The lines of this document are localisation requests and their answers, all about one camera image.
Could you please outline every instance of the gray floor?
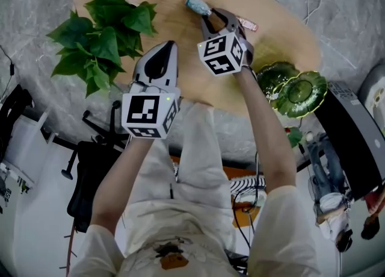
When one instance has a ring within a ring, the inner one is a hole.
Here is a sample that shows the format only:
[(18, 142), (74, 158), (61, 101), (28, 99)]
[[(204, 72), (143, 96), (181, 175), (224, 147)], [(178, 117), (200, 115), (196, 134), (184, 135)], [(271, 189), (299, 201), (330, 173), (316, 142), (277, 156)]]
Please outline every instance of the gray floor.
[[(306, 17), (307, 0), (277, 0), (300, 19)], [(309, 0), (312, 11), (320, 0)], [(322, 51), (320, 72), (329, 80), (342, 79), (357, 90), (371, 67), (385, 55), (384, 0), (323, 0), (321, 8), (312, 14), (308, 26), (314, 31)], [(77, 78), (50, 78), (58, 62), (59, 46), (45, 34), (69, 16), (72, 0), (0, 0), (0, 45), (12, 57), (16, 76), (12, 89), (20, 82), (36, 101), (32, 114), (51, 107), (49, 126), (60, 137), (72, 142), (89, 140), (94, 134), (81, 122), (82, 113), (89, 109), (98, 122), (107, 122), (111, 102), (120, 95), (95, 94), (84, 99), (84, 84)], [(0, 52), (0, 92), (9, 79), (9, 62)], [(168, 138), (177, 148), (182, 147), (180, 113)], [(295, 126), (298, 120), (280, 117), (285, 126)], [(255, 144), (247, 119), (224, 111), (215, 112), (220, 148), (224, 159), (243, 163), (253, 161)], [(321, 126), (314, 115), (303, 120), (303, 130), (318, 132)], [(296, 151), (298, 162), (301, 155)]]

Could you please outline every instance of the white box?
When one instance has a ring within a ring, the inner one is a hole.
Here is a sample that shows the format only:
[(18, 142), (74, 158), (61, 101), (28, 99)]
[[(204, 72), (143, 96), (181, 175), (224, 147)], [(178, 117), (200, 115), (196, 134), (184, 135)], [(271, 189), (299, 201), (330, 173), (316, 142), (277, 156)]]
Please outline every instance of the white box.
[(135, 138), (165, 139), (176, 114), (177, 93), (126, 93), (122, 101), (122, 127)]
[(214, 76), (240, 72), (244, 47), (234, 32), (198, 44), (199, 59)]

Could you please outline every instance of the shoe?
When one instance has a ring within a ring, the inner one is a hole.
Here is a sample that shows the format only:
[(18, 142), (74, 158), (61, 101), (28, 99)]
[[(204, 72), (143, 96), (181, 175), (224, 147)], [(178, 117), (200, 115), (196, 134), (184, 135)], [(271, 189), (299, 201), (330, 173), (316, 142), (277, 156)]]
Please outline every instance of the shoe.
[(314, 135), (311, 131), (309, 131), (307, 134), (306, 134), (306, 142), (313, 142), (314, 141)]

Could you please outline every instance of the white shirt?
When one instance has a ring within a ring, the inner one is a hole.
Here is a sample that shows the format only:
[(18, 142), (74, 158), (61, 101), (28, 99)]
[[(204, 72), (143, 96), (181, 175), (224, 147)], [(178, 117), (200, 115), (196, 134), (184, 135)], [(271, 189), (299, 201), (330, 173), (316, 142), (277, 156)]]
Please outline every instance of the white shirt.
[[(134, 231), (126, 257), (107, 229), (93, 225), (85, 236), (81, 260), (69, 276), (239, 276), (223, 251), (232, 245), (232, 224), (216, 223), (226, 220), (227, 213), (219, 217), (222, 210), (176, 200), (139, 204), (129, 206), (131, 214), (141, 209), (128, 230)], [(320, 276), (310, 225), (295, 187), (280, 187), (267, 196), (251, 246), (248, 274)]]
[[(337, 209), (340, 206), (342, 199), (343, 196), (340, 193), (329, 193), (319, 200), (319, 207), (322, 212), (327, 213)], [(343, 212), (338, 216), (328, 218), (319, 225), (319, 228), (326, 239), (336, 241), (338, 234), (342, 230), (348, 228), (349, 219), (349, 214)]]

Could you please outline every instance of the black chair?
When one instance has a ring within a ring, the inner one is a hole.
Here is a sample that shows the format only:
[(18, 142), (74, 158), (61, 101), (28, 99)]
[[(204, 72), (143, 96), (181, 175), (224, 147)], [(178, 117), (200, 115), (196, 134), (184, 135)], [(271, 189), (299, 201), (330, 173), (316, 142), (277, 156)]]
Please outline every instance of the black chair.
[(79, 232), (87, 231), (96, 190), (121, 154), (120, 151), (114, 149), (114, 145), (124, 149), (123, 141), (130, 140), (129, 134), (115, 132), (115, 110), (119, 108), (120, 102), (115, 101), (112, 105), (109, 131), (89, 121), (87, 118), (91, 113), (88, 110), (84, 113), (82, 120), (99, 135), (92, 142), (79, 142), (76, 150), (73, 151), (67, 169), (61, 171), (63, 176), (73, 179), (71, 169), (76, 155), (78, 155), (78, 179), (67, 207), (67, 213), (74, 218), (75, 229)]

